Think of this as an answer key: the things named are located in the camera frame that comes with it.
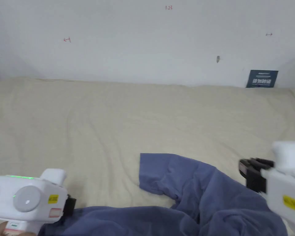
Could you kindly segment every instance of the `blue cloth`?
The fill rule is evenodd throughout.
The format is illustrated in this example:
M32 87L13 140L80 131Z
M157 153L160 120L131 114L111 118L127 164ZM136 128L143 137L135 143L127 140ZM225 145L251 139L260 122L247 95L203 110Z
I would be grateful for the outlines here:
M140 157L140 188L165 194L163 207L87 207L40 235L287 236L281 218L257 193L206 163L173 154Z

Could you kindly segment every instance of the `white handheld device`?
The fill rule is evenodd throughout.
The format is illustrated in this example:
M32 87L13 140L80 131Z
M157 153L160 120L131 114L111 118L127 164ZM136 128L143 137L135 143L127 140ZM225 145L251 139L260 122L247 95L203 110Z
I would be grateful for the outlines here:
M4 234L38 234L43 224L57 222L68 198L65 178L61 169L46 169L40 178L0 176L0 220L8 221Z
M261 170L268 207L286 219L295 233L295 142L275 142L274 168Z

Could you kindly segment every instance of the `yellow label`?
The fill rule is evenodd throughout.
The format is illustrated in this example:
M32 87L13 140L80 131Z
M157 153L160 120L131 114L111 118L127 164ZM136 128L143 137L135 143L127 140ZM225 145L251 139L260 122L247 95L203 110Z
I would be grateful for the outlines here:
M50 195L48 199L48 204L54 204L58 202L59 195Z
M283 195L283 203L286 205L288 208L291 208L295 210L295 199L291 198L287 195Z

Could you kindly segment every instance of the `blue placard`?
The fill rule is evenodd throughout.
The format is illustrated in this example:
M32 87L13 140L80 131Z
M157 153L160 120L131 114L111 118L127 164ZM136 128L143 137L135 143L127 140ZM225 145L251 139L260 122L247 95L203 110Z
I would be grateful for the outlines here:
M246 88L273 88L278 72L278 70L252 69Z

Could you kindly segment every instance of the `mattress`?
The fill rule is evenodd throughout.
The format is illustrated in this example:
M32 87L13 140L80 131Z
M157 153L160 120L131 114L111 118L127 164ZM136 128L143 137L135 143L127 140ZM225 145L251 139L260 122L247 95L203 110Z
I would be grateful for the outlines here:
M140 153L173 153L244 183L241 158L295 141L295 89L15 78L0 82L0 175L67 172L77 207L163 206L139 186Z

